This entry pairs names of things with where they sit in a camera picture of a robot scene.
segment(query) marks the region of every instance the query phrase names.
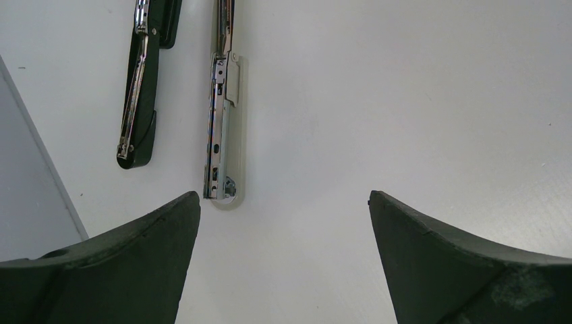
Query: open stapler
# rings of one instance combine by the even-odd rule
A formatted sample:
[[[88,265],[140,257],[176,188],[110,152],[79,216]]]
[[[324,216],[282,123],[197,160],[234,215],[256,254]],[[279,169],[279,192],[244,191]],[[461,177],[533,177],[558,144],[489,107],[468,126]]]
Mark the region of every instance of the open stapler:
[[[175,44],[181,2],[137,0],[121,137],[117,146],[117,162],[124,169],[140,167],[151,160],[159,49],[170,49]]]
[[[241,80],[246,61],[233,51],[235,0],[215,0],[215,49],[212,54],[208,145],[203,197],[230,209],[244,191],[245,115]]]

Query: shiny metal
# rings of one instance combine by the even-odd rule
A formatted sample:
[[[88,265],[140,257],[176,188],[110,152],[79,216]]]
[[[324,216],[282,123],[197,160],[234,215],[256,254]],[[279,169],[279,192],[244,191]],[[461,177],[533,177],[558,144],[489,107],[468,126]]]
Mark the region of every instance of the shiny metal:
[[[236,184],[226,174],[229,115],[237,105],[238,65],[232,51],[234,0],[218,0],[217,49],[212,54],[208,147],[203,197],[227,200],[236,195]]]
[[[137,110],[137,102],[139,100],[139,92],[141,91],[141,82],[143,73],[145,72],[145,61],[147,59],[147,46],[149,43],[147,19],[149,16],[150,0],[138,0],[135,6],[135,33],[139,36],[139,50],[137,54],[137,62],[131,79],[131,87],[129,97],[125,103],[123,110],[123,120],[121,122],[121,137],[119,145],[117,145],[117,156],[127,159],[130,152],[134,150],[131,143],[133,133],[133,124],[135,113]]]

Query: black plastic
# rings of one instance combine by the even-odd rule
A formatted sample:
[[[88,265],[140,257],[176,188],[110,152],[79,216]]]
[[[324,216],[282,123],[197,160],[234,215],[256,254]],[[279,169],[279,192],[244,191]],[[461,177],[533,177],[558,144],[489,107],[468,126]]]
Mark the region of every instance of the black plastic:
[[[156,128],[155,97],[159,74],[159,49],[170,49],[175,44],[181,2],[182,0],[156,0],[150,3],[147,58],[132,132],[134,149],[127,155],[127,159],[117,158],[119,166],[124,169],[141,167],[151,160]],[[129,67],[127,69],[127,83],[125,86],[124,109],[129,97],[133,72],[138,59],[139,44],[140,36],[133,30]]]
[[[399,324],[572,323],[572,260],[505,246],[372,192]]]
[[[41,259],[0,263],[0,323],[174,323],[199,221],[190,192]]]

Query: white table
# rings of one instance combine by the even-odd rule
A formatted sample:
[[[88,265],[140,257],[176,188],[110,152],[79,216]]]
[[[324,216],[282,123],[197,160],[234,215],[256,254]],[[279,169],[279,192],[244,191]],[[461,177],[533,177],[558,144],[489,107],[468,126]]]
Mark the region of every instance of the white table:
[[[202,219],[178,323],[395,323],[371,190],[572,257],[564,1],[237,0],[243,205]],[[3,1],[0,55],[90,236],[201,191],[213,0],[161,53],[154,157],[114,158],[134,1]]]

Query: black stapler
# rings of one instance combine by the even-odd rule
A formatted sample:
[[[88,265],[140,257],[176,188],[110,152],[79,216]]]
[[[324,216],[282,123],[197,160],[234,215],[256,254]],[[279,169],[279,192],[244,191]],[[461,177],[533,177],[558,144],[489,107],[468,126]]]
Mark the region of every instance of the black stapler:
[[[137,0],[117,162],[124,169],[151,160],[159,49],[175,44],[182,0]]]

